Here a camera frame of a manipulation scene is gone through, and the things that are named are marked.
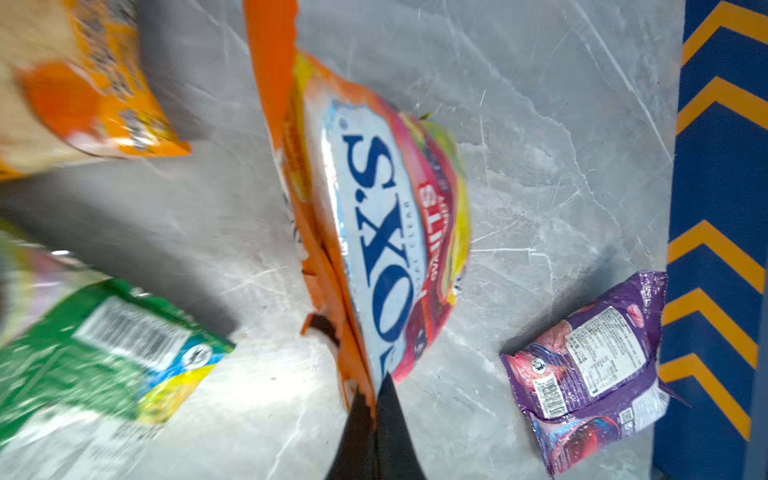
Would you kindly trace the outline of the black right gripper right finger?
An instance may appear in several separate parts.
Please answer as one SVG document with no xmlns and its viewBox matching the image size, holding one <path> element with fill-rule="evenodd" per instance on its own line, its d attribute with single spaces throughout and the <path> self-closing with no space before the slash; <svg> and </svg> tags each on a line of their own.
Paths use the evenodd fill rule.
<svg viewBox="0 0 768 480">
<path fill-rule="evenodd" d="M 374 478 L 426 479 L 390 374 L 384 378 L 376 400 Z"/>
</svg>

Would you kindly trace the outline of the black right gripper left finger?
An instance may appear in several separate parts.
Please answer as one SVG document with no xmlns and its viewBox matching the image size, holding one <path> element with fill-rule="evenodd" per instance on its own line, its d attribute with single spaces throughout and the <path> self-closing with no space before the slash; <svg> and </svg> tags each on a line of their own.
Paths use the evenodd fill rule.
<svg viewBox="0 0 768 480">
<path fill-rule="evenodd" d="M 366 397 L 356 392 L 327 480 L 375 478 L 374 419 Z"/>
</svg>

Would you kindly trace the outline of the orange Fox's candy bag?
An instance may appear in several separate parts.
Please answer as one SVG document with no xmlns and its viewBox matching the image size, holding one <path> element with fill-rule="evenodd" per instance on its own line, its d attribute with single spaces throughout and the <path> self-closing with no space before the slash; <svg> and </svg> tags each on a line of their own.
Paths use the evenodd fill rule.
<svg viewBox="0 0 768 480">
<path fill-rule="evenodd" d="M 247 41 L 302 274 L 330 324 L 346 404 L 404 379 L 457 302 L 468 187 L 442 126 L 349 82 L 296 45 L 294 1 L 247 1 Z"/>
</svg>

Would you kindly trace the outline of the green white snack bag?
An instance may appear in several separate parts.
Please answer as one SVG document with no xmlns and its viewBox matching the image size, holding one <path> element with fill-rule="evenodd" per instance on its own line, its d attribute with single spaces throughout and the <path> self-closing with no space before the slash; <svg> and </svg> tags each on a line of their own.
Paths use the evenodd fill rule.
<svg viewBox="0 0 768 480">
<path fill-rule="evenodd" d="M 234 347 L 1 226 L 1 475 L 120 479 Z"/>
</svg>

